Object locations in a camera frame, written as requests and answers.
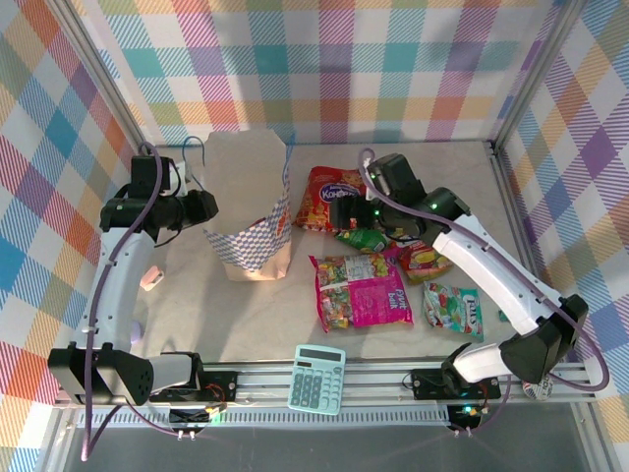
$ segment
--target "gummy candy bag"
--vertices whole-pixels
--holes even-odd
[[[353,325],[413,323],[395,262],[385,254],[316,259],[316,309],[328,332]]]

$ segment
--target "paper bag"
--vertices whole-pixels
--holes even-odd
[[[272,130],[210,133],[205,182],[218,214],[203,232],[230,280],[275,280],[291,260],[288,163]]]

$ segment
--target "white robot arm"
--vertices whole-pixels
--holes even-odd
[[[588,313],[585,301],[561,297],[526,271],[453,192],[427,193],[402,154],[361,163],[359,170],[367,197],[336,200],[330,209],[334,226],[401,228],[463,269],[517,331],[499,344],[466,344],[452,353],[441,367],[449,390],[458,395],[470,384],[508,374],[538,384],[574,346]]]

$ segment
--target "red snack bag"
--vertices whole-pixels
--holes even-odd
[[[330,203],[340,197],[364,195],[366,190],[356,169],[313,167],[295,224],[315,231],[338,231],[330,223]]]
[[[417,241],[400,250],[400,266],[409,277],[410,283],[432,280],[448,272],[453,264],[445,256]]]

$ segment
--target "candy bag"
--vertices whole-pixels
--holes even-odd
[[[358,170],[313,167],[295,224],[315,231],[338,231],[330,222],[330,203],[340,197],[364,195]]]
[[[377,229],[339,231],[336,239],[366,254],[379,253],[386,248],[386,238]]]
[[[433,326],[483,339],[483,316],[478,290],[425,283],[424,313]]]
[[[402,279],[384,254],[316,259],[316,309],[323,330],[413,323]]]
[[[416,241],[401,249],[400,266],[409,277],[410,283],[432,280],[448,272],[453,263],[422,241]]]

